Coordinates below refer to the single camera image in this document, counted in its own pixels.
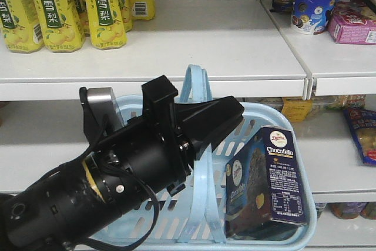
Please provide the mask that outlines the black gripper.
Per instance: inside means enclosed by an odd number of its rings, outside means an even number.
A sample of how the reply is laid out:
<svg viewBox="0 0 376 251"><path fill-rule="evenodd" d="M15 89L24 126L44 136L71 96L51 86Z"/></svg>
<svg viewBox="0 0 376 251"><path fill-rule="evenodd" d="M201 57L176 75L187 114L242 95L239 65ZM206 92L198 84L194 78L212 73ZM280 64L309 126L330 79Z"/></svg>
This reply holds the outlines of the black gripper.
<svg viewBox="0 0 376 251"><path fill-rule="evenodd" d="M134 192L137 180L155 193L179 193L193 159L209 145L217 148L243 120L244 106L233 96L175 104L177 89L165 76L143 84L142 93L142 115L121 126L119 118L111 122L109 113L94 111L88 89L79 90L90 144L79 162L79 186L94 197L112 197L117 185Z"/></svg>

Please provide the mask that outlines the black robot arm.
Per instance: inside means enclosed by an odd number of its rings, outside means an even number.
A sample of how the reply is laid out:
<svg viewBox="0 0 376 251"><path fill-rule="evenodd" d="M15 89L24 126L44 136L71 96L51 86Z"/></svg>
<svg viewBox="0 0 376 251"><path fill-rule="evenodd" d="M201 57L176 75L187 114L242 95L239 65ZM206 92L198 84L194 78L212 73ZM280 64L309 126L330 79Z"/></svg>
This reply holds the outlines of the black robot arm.
<svg viewBox="0 0 376 251"><path fill-rule="evenodd" d="M160 211L161 190L176 195L206 148L216 148L241 122L232 96L176 103L165 76L142 85L140 116L121 125L96 117L89 91L79 90L88 148L45 173L23 192L1 195L2 250L115 250L92 235L146 200Z"/></svg>

